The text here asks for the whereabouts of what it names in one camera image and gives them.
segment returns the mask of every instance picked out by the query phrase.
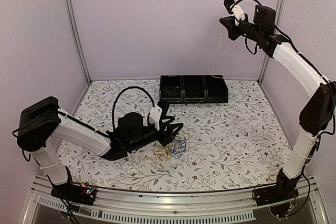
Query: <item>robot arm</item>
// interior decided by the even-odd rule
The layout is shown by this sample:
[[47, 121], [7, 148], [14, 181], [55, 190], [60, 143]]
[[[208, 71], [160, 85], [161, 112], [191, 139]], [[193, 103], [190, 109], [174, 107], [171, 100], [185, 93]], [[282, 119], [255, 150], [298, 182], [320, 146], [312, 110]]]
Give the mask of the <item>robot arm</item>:
[[[329, 81], [304, 56], [296, 51], [290, 38], [275, 26], [276, 12], [266, 6], [256, 5], [254, 22], [248, 21], [234, 0], [225, 0], [224, 6], [231, 16], [219, 22], [228, 30], [231, 40], [239, 36], [257, 43], [270, 58], [283, 65], [303, 86], [310, 98], [300, 113], [300, 131], [293, 152], [277, 176], [276, 186], [255, 190], [257, 204], [264, 205], [290, 199], [297, 194], [296, 183], [305, 165], [318, 150], [320, 135], [334, 116], [336, 82]], [[277, 28], [282, 34], [274, 33]]]
[[128, 113], [118, 119], [118, 127], [113, 132], [102, 133], [69, 115], [58, 106], [56, 98], [48, 97], [21, 113], [17, 144], [47, 173], [53, 185], [53, 196], [92, 205], [95, 187], [72, 183], [69, 169], [57, 157], [50, 140], [61, 138], [114, 161], [156, 140], [163, 146], [171, 143], [183, 124], [171, 124], [174, 117], [166, 115], [168, 108], [169, 104], [162, 101], [155, 105], [149, 113], [147, 126], [143, 125], [142, 115]]

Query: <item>floral tablecloth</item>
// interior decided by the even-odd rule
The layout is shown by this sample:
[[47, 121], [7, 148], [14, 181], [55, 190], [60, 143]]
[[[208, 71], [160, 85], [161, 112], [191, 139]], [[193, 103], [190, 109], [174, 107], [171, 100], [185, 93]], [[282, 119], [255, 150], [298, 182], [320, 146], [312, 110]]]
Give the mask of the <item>floral tablecloth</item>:
[[[102, 187], [142, 191], [212, 191], [272, 183], [291, 153], [290, 145], [255, 81], [226, 81], [226, 104], [172, 104], [168, 115], [183, 122], [182, 156], [171, 156], [159, 143], [127, 158], [107, 161], [78, 145], [63, 141], [58, 152], [74, 181]], [[95, 81], [76, 116], [102, 130], [111, 130], [111, 109], [119, 92], [145, 88], [157, 102], [159, 80]], [[140, 90], [118, 101], [116, 119], [128, 112], [147, 116], [150, 100]]]

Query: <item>yellow wire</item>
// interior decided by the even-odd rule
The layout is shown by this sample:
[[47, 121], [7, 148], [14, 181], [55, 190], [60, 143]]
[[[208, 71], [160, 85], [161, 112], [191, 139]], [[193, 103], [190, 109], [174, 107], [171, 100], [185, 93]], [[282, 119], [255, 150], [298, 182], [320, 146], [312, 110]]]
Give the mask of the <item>yellow wire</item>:
[[220, 29], [219, 29], [219, 45], [218, 45], [218, 47], [217, 47], [216, 52], [215, 52], [210, 58], [208, 58], [208, 59], [206, 60], [206, 69], [208, 70], [208, 73], [209, 73], [213, 78], [217, 78], [217, 79], [223, 79], [223, 80], [225, 80], [223, 77], [218, 77], [218, 76], [214, 76], [214, 75], [212, 75], [212, 73], [211, 73], [210, 70], [209, 70], [209, 61], [217, 55], [217, 53], [218, 53], [218, 51], [219, 51], [219, 48], [220, 48], [221, 44], [222, 44], [222, 26], [221, 26]]

